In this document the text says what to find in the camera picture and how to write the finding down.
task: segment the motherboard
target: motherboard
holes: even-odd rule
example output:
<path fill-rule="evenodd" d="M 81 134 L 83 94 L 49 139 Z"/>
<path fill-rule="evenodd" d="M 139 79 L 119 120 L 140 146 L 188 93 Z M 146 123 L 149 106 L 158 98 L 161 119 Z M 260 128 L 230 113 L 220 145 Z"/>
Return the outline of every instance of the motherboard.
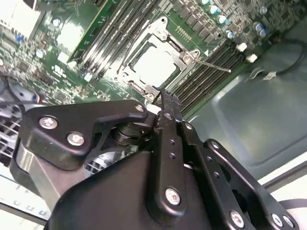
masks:
<path fill-rule="evenodd" d="M 306 15 L 297 0 L 0 1 L 0 71 L 50 104 L 175 92 L 189 117 Z"/>

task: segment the ram slot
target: ram slot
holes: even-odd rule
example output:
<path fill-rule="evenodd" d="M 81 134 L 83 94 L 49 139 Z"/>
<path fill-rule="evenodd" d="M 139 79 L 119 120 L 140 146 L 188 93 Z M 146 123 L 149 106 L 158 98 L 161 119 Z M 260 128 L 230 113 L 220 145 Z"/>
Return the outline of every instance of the ram slot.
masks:
<path fill-rule="evenodd" d="M 120 37 L 120 39 L 115 43 L 115 49 L 111 50 L 110 53 L 106 54 L 105 57 L 108 59 L 101 59 L 99 64 L 100 68 L 97 71 L 99 74 L 98 77 L 103 77 L 106 70 L 118 59 L 118 56 L 122 53 L 122 50 L 128 46 L 129 42 L 133 40 L 134 36 L 138 33 L 138 31 L 144 25 L 146 18 L 153 12 L 153 10 L 157 7 L 160 0 L 150 0 L 144 1 L 143 7 L 140 8 L 142 11 L 140 13 L 136 13 L 134 17 L 131 19 L 131 23 L 127 25 L 126 32 Z"/>
<path fill-rule="evenodd" d="M 111 18 L 109 23 L 107 23 L 102 30 L 97 35 L 96 39 L 92 42 L 88 50 L 83 54 L 82 60 L 85 62 L 84 67 L 88 68 L 91 63 L 94 61 L 95 57 L 98 55 L 99 51 L 104 45 L 104 42 L 112 36 L 116 27 L 121 23 L 124 17 L 124 13 L 127 8 L 133 5 L 133 1 L 126 0 L 121 1 Z"/>
<path fill-rule="evenodd" d="M 118 41 L 123 39 L 123 34 L 131 28 L 131 22 L 133 22 L 135 15 L 138 15 L 139 10 L 146 4 L 145 1 L 138 1 L 137 3 L 138 4 L 134 4 L 127 9 L 124 19 L 120 22 L 118 28 L 115 29 L 114 33 L 100 50 L 94 64 L 91 66 L 92 69 L 98 70 L 103 68 L 103 64 L 108 62 L 108 58 L 112 53 L 112 50 L 116 47 Z"/>
<path fill-rule="evenodd" d="M 245 56 L 236 51 L 235 45 L 222 45 L 208 60 L 217 66 L 235 70 L 245 62 Z M 182 85 L 175 94 L 181 100 L 181 112 L 185 115 L 201 100 L 211 96 L 214 89 L 230 74 L 224 71 L 200 66 Z"/>

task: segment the bolt head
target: bolt head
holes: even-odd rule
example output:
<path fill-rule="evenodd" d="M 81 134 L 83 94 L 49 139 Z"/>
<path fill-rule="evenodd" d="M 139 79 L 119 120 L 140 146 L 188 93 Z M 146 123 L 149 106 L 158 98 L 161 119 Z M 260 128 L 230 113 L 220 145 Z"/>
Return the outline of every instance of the bolt head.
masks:
<path fill-rule="evenodd" d="M 185 56 L 183 60 L 186 64 L 190 64 L 193 61 L 193 59 L 190 56 Z"/>
<path fill-rule="evenodd" d="M 58 122 L 56 119 L 52 117 L 43 117 L 39 120 L 39 124 L 41 127 L 45 129 L 54 129 L 58 126 Z"/>
<path fill-rule="evenodd" d="M 171 114 L 166 113 L 166 114 L 164 114 L 164 116 L 165 116 L 168 120 L 172 120 Z"/>
<path fill-rule="evenodd" d="M 167 188 L 165 190 L 165 196 L 169 203 L 172 205 L 179 205 L 180 204 L 180 195 L 179 193 L 173 188 Z"/>
<path fill-rule="evenodd" d="M 214 148 L 219 149 L 219 145 L 216 142 L 212 141 L 211 144 Z"/>
<path fill-rule="evenodd" d="M 81 146 L 85 142 L 84 137 L 79 133 L 69 133 L 67 141 L 74 146 Z"/>
<path fill-rule="evenodd" d="M 144 112 L 143 106 L 141 106 L 140 104 L 136 105 L 135 108 L 140 112 Z"/>
<path fill-rule="evenodd" d="M 238 212 L 231 211 L 230 218 L 239 228 L 244 228 L 244 220 Z"/>
<path fill-rule="evenodd" d="M 187 127 L 187 129 L 193 129 L 193 126 L 190 125 L 189 123 L 186 123 L 186 127 Z"/>
<path fill-rule="evenodd" d="M 277 224 L 279 227 L 283 226 L 282 220 L 275 213 L 272 213 L 272 218 L 273 218 L 275 224 Z"/>
<path fill-rule="evenodd" d="M 294 223 L 289 217 L 287 217 L 286 215 L 283 215 L 283 219 L 286 221 L 288 225 L 290 225 L 291 228 L 294 228 Z"/>

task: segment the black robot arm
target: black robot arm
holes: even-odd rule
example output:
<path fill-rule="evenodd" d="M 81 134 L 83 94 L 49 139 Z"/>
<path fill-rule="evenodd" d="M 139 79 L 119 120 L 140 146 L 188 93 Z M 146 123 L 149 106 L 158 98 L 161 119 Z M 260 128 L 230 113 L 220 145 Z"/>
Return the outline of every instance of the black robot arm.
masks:
<path fill-rule="evenodd" d="M 299 229 L 218 141 L 200 141 L 175 95 L 154 104 L 157 115 L 133 100 L 24 115 L 11 172 L 45 199 L 45 229 Z M 138 152 L 84 178 L 86 161 L 129 145 Z"/>

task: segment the cable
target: cable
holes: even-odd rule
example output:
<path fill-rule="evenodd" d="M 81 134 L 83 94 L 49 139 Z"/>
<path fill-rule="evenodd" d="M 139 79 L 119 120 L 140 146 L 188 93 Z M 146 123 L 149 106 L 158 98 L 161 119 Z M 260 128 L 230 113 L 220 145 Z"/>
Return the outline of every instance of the cable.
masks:
<path fill-rule="evenodd" d="M 276 73 L 275 73 L 274 70 L 266 70 L 262 67 L 260 67 L 260 68 L 258 67 L 251 72 L 250 77 L 249 77 L 250 80 L 254 79 L 260 73 L 265 75 L 265 76 L 267 76 L 269 73 L 273 73 L 276 76 L 285 75 L 285 74 L 290 73 L 290 72 L 294 71 L 295 69 L 297 69 L 302 64 L 302 62 L 304 61 L 304 59 L 306 57 L 306 51 L 307 51 L 307 43 L 306 42 L 303 42 L 303 41 L 300 41 L 300 40 L 297 40 L 297 39 L 275 39 L 274 42 L 279 43 L 279 44 L 285 43 L 285 44 L 301 46 L 302 50 L 301 50 L 301 53 L 300 53 L 298 59 L 288 68 L 283 69 L 281 71 L 276 71 Z"/>
<path fill-rule="evenodd" d="M 299 45 L 302 47 L 302 51 L 300 56 L 298 57 L 298 59 L 295 61 L 295 63 L 293 63 L 290 67 L 281 70 L 279 72 L 276 72 L 276 75 L 284 75 L 287 74 L 295 69 L 297 69 L 303 62 L 303 60 L 305 59 L 305 52 L 307 49 L 307 44 L 303 41 L 297 40 L 297 39 L 284 39 L 284 40 L 279 40 L 279 43 L 285 43 L 285 44 L 293 44 L 293 45 Z"/>

